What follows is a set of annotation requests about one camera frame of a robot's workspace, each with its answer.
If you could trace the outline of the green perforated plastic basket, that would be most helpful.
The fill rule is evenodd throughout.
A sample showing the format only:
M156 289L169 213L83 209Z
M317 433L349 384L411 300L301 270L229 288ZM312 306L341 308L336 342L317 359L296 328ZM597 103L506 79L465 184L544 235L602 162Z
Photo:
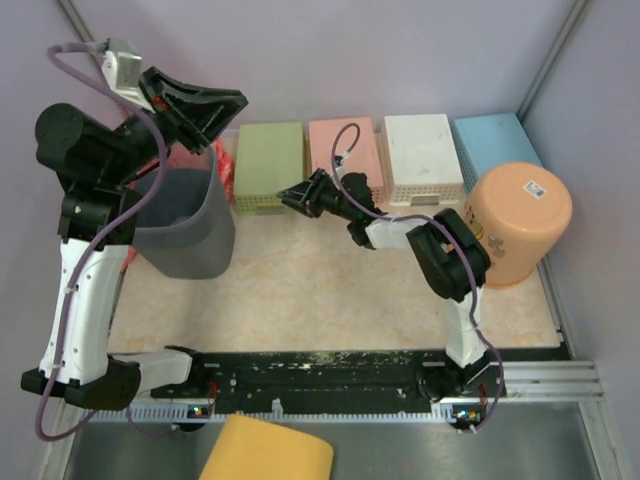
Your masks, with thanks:
M242 125L233 185L237 213L286 214L277 193L300 183L304 170L304 130L300 122Z

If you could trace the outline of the pink perforated plastic basket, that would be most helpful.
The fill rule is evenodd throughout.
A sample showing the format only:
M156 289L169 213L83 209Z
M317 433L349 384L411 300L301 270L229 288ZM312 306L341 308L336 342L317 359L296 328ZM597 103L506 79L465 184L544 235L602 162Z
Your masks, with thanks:
M381 162L378 155L376 136L370 117L315 120L308 124L309 172L321 168L331 173L330 160L333 142L339 131L347 124L355 123L360 128L356 145L349 149L357 136L355 128L349 128L340 137L336 154L346 154L346 159L338 168L340 173L364 173L372 191L373 200L381 204L385 199L385 189Z

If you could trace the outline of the white perforated plastic basket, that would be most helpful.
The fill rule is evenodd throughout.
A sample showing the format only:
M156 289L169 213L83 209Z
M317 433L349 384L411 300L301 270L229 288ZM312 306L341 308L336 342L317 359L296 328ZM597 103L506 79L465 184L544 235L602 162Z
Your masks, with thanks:
M445 114L388 115L381 135L390 204L453 205L461 200L463 176Z

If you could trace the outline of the blue perforated plastic basket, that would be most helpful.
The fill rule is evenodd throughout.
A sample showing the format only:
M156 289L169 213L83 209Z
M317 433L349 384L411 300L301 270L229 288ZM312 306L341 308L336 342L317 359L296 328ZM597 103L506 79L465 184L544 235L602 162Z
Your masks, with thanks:
M504 163L541 166L515 113L456 119L452 121L451 131L466 194L489 170Z

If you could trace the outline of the orange plastic bin liner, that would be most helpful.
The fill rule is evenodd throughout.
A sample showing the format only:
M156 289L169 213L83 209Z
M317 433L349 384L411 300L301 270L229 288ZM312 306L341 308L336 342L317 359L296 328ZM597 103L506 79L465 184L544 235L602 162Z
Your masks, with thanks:
M566 231L572 216L567 187L549 170L511 162L489 170L464 205L464 221L489 254L486 283L524 281Z

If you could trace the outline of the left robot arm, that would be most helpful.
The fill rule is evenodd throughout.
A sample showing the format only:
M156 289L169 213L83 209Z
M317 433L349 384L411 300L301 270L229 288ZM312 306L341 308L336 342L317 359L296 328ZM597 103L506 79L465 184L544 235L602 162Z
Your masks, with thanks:
M64 192L62 265L49 343L21 386L88 410L119 411L167 385L194 397L208 384L195 352L184 347L108 353L129 250L167 277L202 280L227 270L235 244L212 145L247 98L181 83L156 68L142 74L138 93L142 115L115 129L68 103L46 108L35 126L37 160Z

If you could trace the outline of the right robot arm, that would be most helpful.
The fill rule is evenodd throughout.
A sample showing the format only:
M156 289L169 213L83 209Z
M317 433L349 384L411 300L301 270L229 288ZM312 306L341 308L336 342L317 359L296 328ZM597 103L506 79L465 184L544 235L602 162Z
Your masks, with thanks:
M347 173L335 181L322 169L277 197L309 218L328 212L347 220L360 247L412 252L431 290L450 305L445 362L416 375L420 394L437 402L470 395L481 385L489 360L476 311L490 258L455 210L444 209L432 218L391 216L376 207L365 174Z

